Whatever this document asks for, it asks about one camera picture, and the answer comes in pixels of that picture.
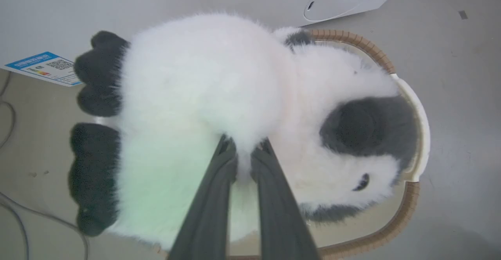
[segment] cable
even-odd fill
[[[14,131],[14,127],[16,126],[16,111],[14,110],[14,107],[4,101],[2,99],[4,93],[5,93],[5,90],[7,90],[7,86],[9,85],[9,82],[11,80],[11,75],[12,75],[12,72],[9,72],[8,76],[7,76],[7,80],[5,81],[2,89],[0,89],[0,106],[1,105],[6,105],[7,108],[11,111],[11,126],[9,128],[9,131],[7,132],[7,136],[2,140],[2,142],[0,143],[0,150],[3,148],[3,146],[7,143],[7,141],[10,139],[13,131]],[[54,221],[56,223],[59,223],[63,226],[66,226],[70,229],[72,229],[73,231],[75,231],[79,237],[82,239],[82,242],[84,244],[84,260],[88,260],[89,259],[89,240],[87,239],[86,236],[84,236],[79,230],[78,228],[73,225],[72,223],[69,223],[69,222],[66,222],[64,221],[63,219],[60,219],[58,217],[55,217],[55,216],[52,216],[52,215],[49,215],[49,214],[45,214],[45,213],[41,213],[41,212],[38,212],[36,210],[33,210],[31,208],[28,208],[26,206],[23,206],[19,203],[17,203],[16,201],[14,201],[13,199],[11,199],[9,196],[6,196],[5,194],[3,194],[2,192],[0,192],[0,197],[2,199],[0,199],[0,207],[3,207],[5,208],[6,210],[8,210],[10,213],[12,213],[12,215],[14,216],[14,218],[16,219],[18,225],[19,225],[19,228],[21,230],[21,233],[23,235],[23,242],[24,242],[24,247],[25,247],[25,259],[26,260],[30,260],[30,244],[28,242],[28,237],[27,237],[27,232],[26,232],[26,228],[23,224],[23,221],[21,220],[21,218],[19,217],[18,213],[14,210],[13,206],[16,206],[20,209],[23,209],[23,210],[26,210],[32,214],[35,214],[37,216],[40,216],[40,217],[43,217],[43,218],[46,218],[46,219],[49,219],[51,221]]]

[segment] sticker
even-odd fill
[[[68,85],[82,83],[75,75],[72,61],[48,51],[6,64],[5,66]]]

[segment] fluffy white plush toy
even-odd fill
[[[307,219],[340,221],[391,194],[412,157],[412,110],[380,67],[270,32],[199,15],[126,42],[100,32],[75,61],[82,110],[70,192],[82,232],[170,249],[221,135],[238,153],[229,238],[258,229],[251,153],[269,137]]]

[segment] laundry basket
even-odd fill
[[[342,223],[308,223],[312,236],[326,260],[340,259],[370,251],[390,242],[410,220],[419,196],[419,177],[428,161],[430,132],[423,106],[410,86],[400,79],[388,57],[376,45],[360,35],[340,30],[312,30],[317,43],[345,48],[365,58],[367,63],[377,63],[399,84],[402,95],[414,107],[418,124],[418,143],[410,165],[402,173],[394,195],[382,203],[361,212]],[[250,235],[229,247],[233,260],[259,259],[259,236]]]

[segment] gray floor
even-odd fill
[[[418,94],[431,124],[431,157],[412,220],[390,244],[353,259],[501,258],[499,8],[501,0],[389,0],[378,10],[311,26],[349,30],[377,44]],[[468,19],[461,19],[461,10]],[[0,72],[0,83],[4,76]],[[61,165],[69,165],[71,155],[66,144],[52,142],[67,140],[72,124],[86,118],[74,105],[77,90],[14,75],[5,99],[16,106],[18,126],[0,152],[0,190],[68,220],[75,205]],[[28,214],[22,218],[32,259],[82,259],[74,233]],[[23,258],[13,221],[0,209],[2,259]],[[90,259],[160,259],[110,235],[91,245]]]

